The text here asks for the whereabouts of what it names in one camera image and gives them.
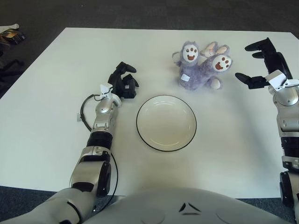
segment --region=table surface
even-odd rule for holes
[[[59,191],[69,179],[89,132],[77,113],[83,100],[120,61],[137,69],[135,99],[119,108],[112,152],[119,167],[116,195],[158,187],[190,187],[234,198],[279,197],[282,149],[277,110],[266,88],[249,90],[234,74],[266,76],[263,60],[244,47],[269,37],[294,78],[299,41],[291,33],[66,28],[0,99],[0,185]],[[234,62],[222,90],[187,91],[178,85],[171,55],[186,40],[203,49],[211,41],[230,46]],[[135,119],[157,95],[173,95],[194,111],[197,131],[189,145],[163,153],[147,146]],[[86,104],[89,124],[96,102]],[[115,166],[111,190],[115,186]]]

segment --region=gray floor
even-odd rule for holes
[[[1,0],[0,25],[18,23],[27,37],[1,60],[21,59],[25,70],[65,27],[286,31],[298,38],[298,9],[298,0]],[[78,44],[86,41],[88,34]],[[0,187],[0,221],[32,210],[52,194]],[[98,209],[107,200],[99,200]],[[243,201],[294,223],[292,210],[278,198]]]

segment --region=white label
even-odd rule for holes
[[[184,80],[184,81],[186,81],[186,82],[188,82],[189,79],[190,79],[190,77],[187,76],[186,74],[183,74],[182,77],[181,77],[181,79]]]

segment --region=black cable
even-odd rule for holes
[[[83,104],[81,105],[81,109],[80,109],[80,118],[81,118],[83,124],[86,126],[86,128],[87,128],[90,132],[91,132],[92,128],[88,125],[88,123],[87,123],[87,121],[86,121],[86,119],[85,119],[85,116],[84,116],[84,106],[85,106],[86,102],[87,102],[90,98],[95,97],[95,96],[100,96],[100,95],[94,95],[94,94],[92,94],[92,95],[90,95],[89,97],[87,97],[87,98],[84,100]]]
[[[81,105],[81,108],[80,108],[80,117],[81,117],[81,119],[82,119],[84,125],[86,126],[86,128],[87,128],[89,131],[91,131],[92,128],[91,128],[91,127],[88,125],[88,123],[86,122],[86,119],[85,119],[85,116],[84,116],[84,106],[85,106],[86,102],[87,102],[90,98],[92,98],[92,97],[94,98],[95,101],[101,101],[101,99],[100,99],[100,100],[96,100],[96,98],[95,98],[96,96],[99,97],[100,95],[92,94],[92,95],[90,95],[89,97],[87,97],[87,98],[84,100],[84,102],[83,102],[83,104]],[[114,164],[115,164],[115,168],[116,168],[116,184],[115,184],[115,188],[114,188],[113,194],[111,195],[109,201],[104,205],[104,207],[103,207],[99,212],[103,211],[103,210],[109,205],[109,203],[111,202],[111,200],[113,199],[113,197],[114,197],[114,195],[115,195],[116,188],[117,188],[117,184],[118,184],[118,168],[117,168],[117,164],[116,164],[115,158],[114,158],[114,156],[113,156],[112,153],[111,153],[111,156],[112,156],[112,158],[113,158],[113,161],[114,161]]]

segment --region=purple plush toy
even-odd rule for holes
[[[223,45],[218,48],[217,42],[210,43],[200,54],[207,59],[198,66],[198,46],[195,42],[185,42],[180,52],[172,54],[174,63],[180,67],[179,84],[188,90],[195,90],[202,86],[220,89],[222,81],[216,75],[227,71],[232,59],[227,56],[229,47]]]

